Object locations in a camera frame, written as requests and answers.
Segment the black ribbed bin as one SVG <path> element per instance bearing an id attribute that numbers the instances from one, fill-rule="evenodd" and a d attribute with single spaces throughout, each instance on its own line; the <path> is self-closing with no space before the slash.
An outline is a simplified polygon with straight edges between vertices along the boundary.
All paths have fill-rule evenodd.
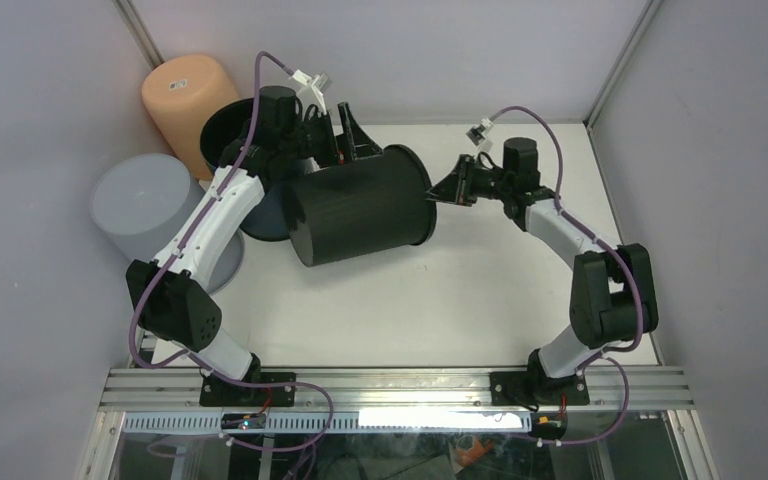
<path id="1" fill-rule="evenodd" d="M 293 179 L 281 196 L 291 244 L 307 267 L 421 245 L 437 223 L 430 188 L 423 162 L 398 144 Z"/>

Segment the dark blue bin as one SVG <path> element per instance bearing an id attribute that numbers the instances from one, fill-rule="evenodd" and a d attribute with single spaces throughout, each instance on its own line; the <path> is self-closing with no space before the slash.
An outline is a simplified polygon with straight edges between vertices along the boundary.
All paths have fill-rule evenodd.
<path id="1" fill-rule="evenodd" d="M 223 164 L 233 163 L 248 134 L 254 100 L 243 99 L 226 105 L 206 122 L 200 136 L 201 154 L 215 170 Z M 278 106 L 266 101 L 259 108 L 258 126 L 253 146 L 268 147 L 279 134 L 287 133 L 300 119 L 299 102 Z M 310 158 L 294 159 L 278 170 L 278 174 L 265 187 L 265 197 L 242 221 L 240 229 L 248 236 L 265 242 L 280 242 L 289 238 L 282 207 L 282 187 L 285 181 L 314 171 Z"/>

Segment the orange capybara bin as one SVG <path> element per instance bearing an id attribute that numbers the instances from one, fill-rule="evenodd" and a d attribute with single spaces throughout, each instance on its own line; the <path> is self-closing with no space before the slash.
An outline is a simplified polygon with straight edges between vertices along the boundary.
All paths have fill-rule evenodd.
<path id="1" fill-rule="evenodd" d="M 217 111 L 241 99 L 223 65 L 205 54 L 168 60 L 145 78 L 141 98 L 175 157 L 194 178 L 210 180 L 201 132 Z"/>

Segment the grey plastic bin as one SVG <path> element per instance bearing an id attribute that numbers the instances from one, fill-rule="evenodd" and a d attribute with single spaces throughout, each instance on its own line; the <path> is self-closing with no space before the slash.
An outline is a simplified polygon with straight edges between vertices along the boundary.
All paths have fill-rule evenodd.
<path id="1" fill-rule="evenodd" d="M 200 211 L 205 190 L 173 156 L 137 155 L 111 168 L 91 198 L 94 223 L 133 262 L 144 262 L 129 283 L 141 295 L 168 259 L 152 262 L 169 243 L 180 242 L 180 230 Z"/>

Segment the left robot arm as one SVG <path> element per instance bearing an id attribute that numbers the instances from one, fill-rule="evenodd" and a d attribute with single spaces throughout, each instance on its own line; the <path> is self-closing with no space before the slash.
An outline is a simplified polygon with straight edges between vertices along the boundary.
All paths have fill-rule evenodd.
<path id="1" fill-rule="evenodd" d="M 133 304 L 128 348 L 138 353 L 136 333 L 144 330 L 179 346 L 174 359 L 190 356 L 223 379 L 222 392 L 237 406 L 254 403 L 261 380 L 258 357 L 222 327 L 222 311 L 207 291 L 219 258 L 245 218 L 287 170 L 311 159 L 323 173 L 382 153 L 356 122 L 347 103 L 337 108 L 335 133 L 326 106 L 289 87 L 261 87 L 249 99 L 216 112 L 201 140 L 213 139 L 218 121 L 238 116 L 239 133 L 216 158 L 214 177 L 192 213 L 149 261 L 134 260 L 126 271 Z"/>

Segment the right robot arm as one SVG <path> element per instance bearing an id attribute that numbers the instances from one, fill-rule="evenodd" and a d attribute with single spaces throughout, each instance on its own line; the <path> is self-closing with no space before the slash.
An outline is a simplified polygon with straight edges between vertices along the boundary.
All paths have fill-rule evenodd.
<path id="1" fill-rule="evenodd" d="M 505 216 L 548 246 L 572 272 L 569 325 L 535 350 L 524 379 L 526 396 L 548 405 L 564 382 L 608 352 L 635 349 L 659 324 L 651 257 L 641 244 L 613 244 L 575 218 L 541 182 L 531 138 L 503 144 L 501 165 L 462 154 L 452 171 L 427 193 L 431 201 L 471 206 L 498 200 Z"/>

